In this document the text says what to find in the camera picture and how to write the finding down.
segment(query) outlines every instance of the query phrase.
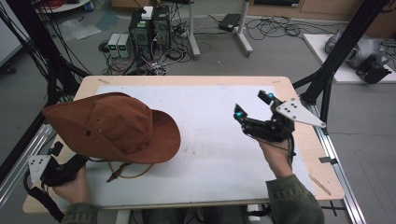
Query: black pole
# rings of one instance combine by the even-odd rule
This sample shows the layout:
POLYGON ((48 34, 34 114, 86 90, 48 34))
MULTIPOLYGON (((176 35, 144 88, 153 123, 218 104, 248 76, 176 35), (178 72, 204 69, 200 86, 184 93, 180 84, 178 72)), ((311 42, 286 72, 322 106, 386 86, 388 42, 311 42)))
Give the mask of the black pole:
POLYGON ((335 72, 387 2, 388 0, 364 0, 319 70, 313 75, 293 83, 293 87, 297 89, 311 82, 306 92, 301 95, 301 99, 311 105, 316 103, 323 92, 320 118, 324 122, 327 122, 328 118, 332 79, 335 72))
MULTIPOLYGON (((37 48, 37 53, 34 53, 31 46, 24 41, 20 34, 18 34, 13 27, 10 27, 12 24, 7 19, 7 16, 0 11, 1 19, 5 22, 11 32, 13 32, 13 34, 20 40, 22 46, 28 51, 29 55, 35 61, 37 68, 48 82, 48 101, 45 106, 54 105, 58 102, 58 91, 60 89, 57 87, 58 80, 62 84, 62 89, 65 94, 75 94, 78 90, 79 84, 77 83, 73 73, 80 77, 86 77, 89 76, 89 74, 64 59, 61 52, 53 42, 48 29, 44 26, 35 12, 35 9, 31 4, 32 1, 6 1, 37 48), (40 63, 36 57, 37 54, 40 54, 40 57, 44 59, 44 64, 37 64, 40 63)), ((23 134, 20 141, 1 164, 0 184, 6 179, 15 162, 18 161, 23 151, 28 147, 32 138, 44 123, 44 120, 45 118, 40 111, 35 120, 23 134)))

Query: person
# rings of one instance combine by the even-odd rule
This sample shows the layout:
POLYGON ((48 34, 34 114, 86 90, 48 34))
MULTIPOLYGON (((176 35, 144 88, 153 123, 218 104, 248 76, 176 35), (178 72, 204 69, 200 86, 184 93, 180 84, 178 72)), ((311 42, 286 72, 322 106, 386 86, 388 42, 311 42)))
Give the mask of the person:
MULTIPOLYGON (((267 181, 268 195, 272 207, 272 217, 276 224, 320 224, 324 223, 324 215, 318 204, 318 201, 300 182, 297 176, 292 172, 289 162, 289 152, 280 149, 288 148, 288 142, 267 144, 259 142, 263 151, 264 158, 268 162, 271 170, 276 177, 275 180, 267 181)), ((65 213, 62 224, 93 224, 97 222, 98 209, 90 204, 90 190, 85 178, 86 168, 82 168, 74 181, 68 182, 60 187, 53 188, 55 193, 70 202, 65 213)), ((180 209, 156 209, 147 210, 143 213, 144 223, 156 222, 156 212, 166 214, 176 211, 172 214, 173 219, 183 219, 180 209)), ((168 220, 160 219, 161 223, 171 223, 168 220)), ((204 220, 208 224, 220 223, 246 223, 244 213, 240 206, 227 207, 208 207, 204 210, 204 220), (226 210, 233 209, 235 212, 227 213, 226 210)))

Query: white board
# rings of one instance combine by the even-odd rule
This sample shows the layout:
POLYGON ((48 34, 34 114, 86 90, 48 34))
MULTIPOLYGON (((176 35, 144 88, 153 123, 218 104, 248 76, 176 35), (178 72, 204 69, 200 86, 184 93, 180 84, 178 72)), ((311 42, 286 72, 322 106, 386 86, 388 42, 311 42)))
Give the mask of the white board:
MULTIPOLYGON (((305 42, 308 44, 309 48, 314 51, 315 56, 317 56, 321 63, 324 63, 327 56, 329 56, 324 50, 324 47, 330 37, 332 37, 332 35, 304 35, 305 42)), ((396 73, 389 66, 385 65, 384 67, 392 73, 384 77, 377 84, 396 83, 396 73)), ((335 73, 333 81, 337 84, 366 84, 356 75, 356 69, 350 67, 347 63, 341 64, 340 68, 335 73)))
MULTIPOLYGON (((151 109, 171 115, 180 129, 181 146, 172 160, 155 164, 135 179, 118 178, 107 183, 111 174, 107 163, 89 161, 87 178, 93 203, 116 209, 268 199, 265 181, 275 176, 257 141, 244 135, 233 118, 235 104, 241 105, 250 118, 271 117, 269 106, 257 97, 259 90, 275 92, 270 86, 101 87, 97 94, 124 92, 151 109)), ((293 171, 315 194, 298 148, 296 153, 293 171)), ((134 164, 123 174, 139 174, 146 168, 147 165, 134 164)), ((67 203, 61 201, 59 205, 65 208, 67 203)))

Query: table leg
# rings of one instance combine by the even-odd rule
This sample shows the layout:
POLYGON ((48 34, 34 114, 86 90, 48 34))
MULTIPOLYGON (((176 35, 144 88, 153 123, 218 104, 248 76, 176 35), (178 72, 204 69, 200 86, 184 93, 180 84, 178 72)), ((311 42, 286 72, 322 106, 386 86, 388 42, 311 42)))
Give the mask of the table leg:
POLYGON ((117 212, 116 224, 129 224, 131 210, 119 210, 117 212))
POLYGON ((235 32, 236 32, 236 36, 239 38, 239 40, 241 41, 242 45, 245 48, 245 51, 247 52, 247 57, 250 56, 250 53, 253 52, 253 48, 250 46, 250 44, 248 43, 247 39, 244 36, 244 27, 245 27, 245 23, 246 23, 247 14, 248 14, 249 2, 250 2, 250 0, 245 0, 244 5, 242 5, 241 22, 239 24, 239 29, 238 29, 238 27, 234 28, 235 32))
POLYGON ((196 60, 197 58, 201 57, 201 52, 199 51, 197 42, 194 36, 194 11, 193 11, 194 0, 190 0, 190 29, 188 31, 188 37, 193 53, 193 59, 196 60))

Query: hat brim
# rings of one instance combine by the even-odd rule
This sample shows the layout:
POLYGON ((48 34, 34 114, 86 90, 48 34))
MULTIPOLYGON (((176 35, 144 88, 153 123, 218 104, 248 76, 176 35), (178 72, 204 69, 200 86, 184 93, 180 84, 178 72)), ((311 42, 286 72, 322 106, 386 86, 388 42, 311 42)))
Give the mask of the hat brim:
POLYGON ((72 103, 48 106, 43 109, 43 114, 70 149, 82 156, 143 164, 172 159, 180 148, 180 132, 172 117, 162 111, 151 110, 151 140, 145 148, 131 154, 123 154, 104 136, 84 124, 93 102, 113 95, 131 97, 120 92, 105 93, 72 103))

